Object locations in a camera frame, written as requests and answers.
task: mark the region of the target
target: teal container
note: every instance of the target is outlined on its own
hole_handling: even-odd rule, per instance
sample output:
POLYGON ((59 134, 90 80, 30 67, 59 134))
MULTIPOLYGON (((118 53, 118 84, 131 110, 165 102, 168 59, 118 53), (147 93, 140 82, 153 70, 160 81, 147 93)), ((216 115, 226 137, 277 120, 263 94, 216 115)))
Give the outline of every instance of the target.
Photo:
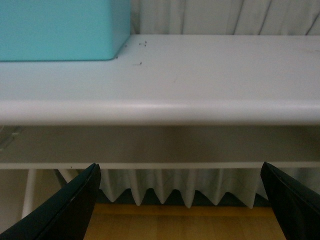
POLYGON ((113 59, 130 0, 0 0, 0 61, 113 59))

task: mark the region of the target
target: white curtain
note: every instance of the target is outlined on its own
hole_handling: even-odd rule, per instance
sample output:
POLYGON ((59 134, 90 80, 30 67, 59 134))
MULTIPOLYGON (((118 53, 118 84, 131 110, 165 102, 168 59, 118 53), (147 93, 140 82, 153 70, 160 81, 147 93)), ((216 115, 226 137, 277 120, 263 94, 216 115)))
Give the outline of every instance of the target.
MULTIPOLYGON (((281 168, 296 180, 320 193, 320 168, 281 168)), ((267 198, 260 169, 110 169, 102 170, 101 185, 107 198, 114 202, 126 189, 131 189, 137 205, 147 189, 154 189, 161 203, 172 190, 181 192, 184 204, 190 208, 195 191, 204 194, 217 205, 226 192, 234 194, 252 208, 256 194, 267 198)))
POLYGON ((320 0, 131 0, 131 6, 132 34, 320 34, 320 0))

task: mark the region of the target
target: lower shelf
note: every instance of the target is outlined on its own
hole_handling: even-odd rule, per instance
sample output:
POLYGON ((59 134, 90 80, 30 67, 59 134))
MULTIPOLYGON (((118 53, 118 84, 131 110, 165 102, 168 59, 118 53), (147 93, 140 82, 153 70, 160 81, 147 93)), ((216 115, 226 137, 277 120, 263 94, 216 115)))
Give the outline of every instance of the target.
POLYGON ((313 168, 319 143, 299 126, 29 126, 0 169, 313 168))

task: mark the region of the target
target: white desk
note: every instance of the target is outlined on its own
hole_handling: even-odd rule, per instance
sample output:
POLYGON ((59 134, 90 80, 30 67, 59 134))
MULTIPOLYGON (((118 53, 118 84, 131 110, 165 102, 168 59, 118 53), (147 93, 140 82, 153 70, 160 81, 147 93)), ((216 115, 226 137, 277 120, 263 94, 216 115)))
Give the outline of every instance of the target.
POLYGON ((0 63, 1 125, 319 123, 320 36, 133 35, 110 61, 0 63))
POLYGON ((299 127, 258 126, 320 124, 320 36, 134 35, 111 61, 2 62, 0 124, 44 125, 2 169, 320 167, 299 127))

